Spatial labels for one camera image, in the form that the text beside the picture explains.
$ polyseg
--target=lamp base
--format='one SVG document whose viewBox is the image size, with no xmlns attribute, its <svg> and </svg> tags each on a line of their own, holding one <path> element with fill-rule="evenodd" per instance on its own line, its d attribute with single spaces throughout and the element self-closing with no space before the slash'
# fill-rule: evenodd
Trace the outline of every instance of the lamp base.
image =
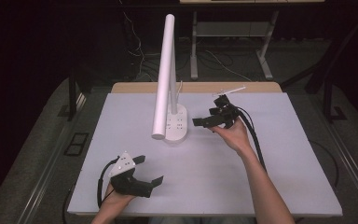
<svg viewBox="0 0 358 224">
<path fill-rule="evenodd" d="M 180 143 L 185 140 L 187 134 L 187 110 L 183 105 L 177 104 L 177 113 L 171 113 L 171 105 L 168 105 L 167 127 L 165 140 L 169 143 Z"/>
</svg>

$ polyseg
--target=person's right hand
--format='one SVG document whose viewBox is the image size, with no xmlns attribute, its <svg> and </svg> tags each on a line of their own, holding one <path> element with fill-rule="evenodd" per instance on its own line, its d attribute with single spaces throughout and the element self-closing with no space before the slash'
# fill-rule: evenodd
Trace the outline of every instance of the person's right hand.
<svg viewBox="0 0 358 224">
<path fill-rule="evenodd" d="M 247 155 L 250 151 L 253 153 L 246 127 L 243 125 L 243 121 L 240 117 L 237 117 L 234 124 L 228 129 L 219 126 L 209 129 L 218 133 L 225 140 L 227 145 L 234 149 L 241 157 Z"/>
</svg>

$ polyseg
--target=hand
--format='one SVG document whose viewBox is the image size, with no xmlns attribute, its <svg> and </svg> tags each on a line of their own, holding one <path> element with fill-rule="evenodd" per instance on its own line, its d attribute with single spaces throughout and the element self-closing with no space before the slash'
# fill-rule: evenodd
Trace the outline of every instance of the hand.
<svg viewBox="0 0 358 224">
<path fill-rule="evenodd" d="M 110 223 L 134 198 L 135 196 L 133 195 L 122 195 L 113 191 L 112 185 L 109 184 L 106 188 L 105 199 L 103 200 L 101 209 L 92 220 L 92 223 Z"/>
<path fill-rule="evenodd" d="M 240 157 L 247 155 L 249 152 L 254 153 L 249 142 L 248 132 L 240 117 L 237 117 L 234 124 L 228 129 L 215 126 L 210 130 L 218 133 Z"/>
</svg>

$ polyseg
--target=white tube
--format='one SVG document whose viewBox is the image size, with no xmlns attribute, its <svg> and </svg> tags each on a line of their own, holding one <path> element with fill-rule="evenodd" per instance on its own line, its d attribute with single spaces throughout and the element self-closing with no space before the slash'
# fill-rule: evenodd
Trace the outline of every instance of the white tube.
<svg viewBox="0 0 358 224">
<path fill-rule="evenodd" d="M 173 27 L 174 16 L 169 14 L 165 18 L 164 37 L 162 39 L 161 59 L 158 72 L 156 108 L 152 131 L 152 138 L 158 140 L 165 138 L 165 128 L 167 123 L 168 90 L 172 71 Z"/>
</svg>

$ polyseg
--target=person's left hand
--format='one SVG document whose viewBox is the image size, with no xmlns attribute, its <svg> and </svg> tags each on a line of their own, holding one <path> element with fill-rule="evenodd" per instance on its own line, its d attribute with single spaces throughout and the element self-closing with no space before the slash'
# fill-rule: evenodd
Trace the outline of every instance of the person's left hand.
<svg viewBox="0 0 358 224">
<path fill-rule="evenodd" d="M 93 224 L 110 223 L 110 221 L 117 217 L 124 208 L 127 207 L 130 201 L 135 198 L 133 195 L 122 195 L 112 190 L 113 187 L 109 183 L 100 211 L 92 220 Z"/>
</svg>

